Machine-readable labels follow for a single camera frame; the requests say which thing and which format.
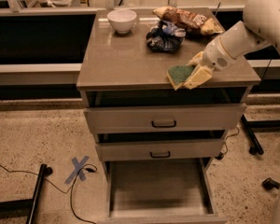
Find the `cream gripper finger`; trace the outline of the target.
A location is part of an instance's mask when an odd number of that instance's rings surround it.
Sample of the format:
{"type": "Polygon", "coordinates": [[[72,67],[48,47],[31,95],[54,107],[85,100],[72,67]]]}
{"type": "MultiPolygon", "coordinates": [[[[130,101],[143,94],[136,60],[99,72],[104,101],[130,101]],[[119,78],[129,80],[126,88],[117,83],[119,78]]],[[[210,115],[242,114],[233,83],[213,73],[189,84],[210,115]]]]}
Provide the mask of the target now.
{"type": "Polygon", "coordinates": [[[197,53],[191,60],[189,60],[188,65],[200,65],[203,61],[203,52],[200,51],[197,53]]]}
{"type": "Polygon", "coordinates": [[[184,86],[190,90],[204,84],[213,76],[213,68],[208,65],[196,65],[191,75],[184,82],[184,86]]]}

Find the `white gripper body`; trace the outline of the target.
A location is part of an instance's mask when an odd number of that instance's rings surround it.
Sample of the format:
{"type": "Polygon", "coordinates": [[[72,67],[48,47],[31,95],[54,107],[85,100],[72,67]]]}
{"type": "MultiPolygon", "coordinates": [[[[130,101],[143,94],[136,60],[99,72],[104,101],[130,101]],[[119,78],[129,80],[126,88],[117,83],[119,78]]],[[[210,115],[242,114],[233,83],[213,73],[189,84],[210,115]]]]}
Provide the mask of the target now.
{"type": "Polygon", "coordinates": [[[219,36],[207,44],[203,51],[203,64],[217,70],[224,70],[235,63],[235,60],[224,49],[219,36]]]}

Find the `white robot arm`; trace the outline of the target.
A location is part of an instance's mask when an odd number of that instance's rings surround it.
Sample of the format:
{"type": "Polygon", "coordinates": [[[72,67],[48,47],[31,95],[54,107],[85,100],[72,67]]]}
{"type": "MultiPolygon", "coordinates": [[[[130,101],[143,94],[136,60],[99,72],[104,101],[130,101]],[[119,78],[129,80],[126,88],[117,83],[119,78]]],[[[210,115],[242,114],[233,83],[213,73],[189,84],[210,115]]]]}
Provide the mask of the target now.
{"type": "Polygon", "coordinates": [[[214,70],[230,67],[247,53],[269,46],[280,55],[280,0],[248,0],[243,19],[189,61],[194,70],[184,86],[194,89],[209,80],[214,70]]]}

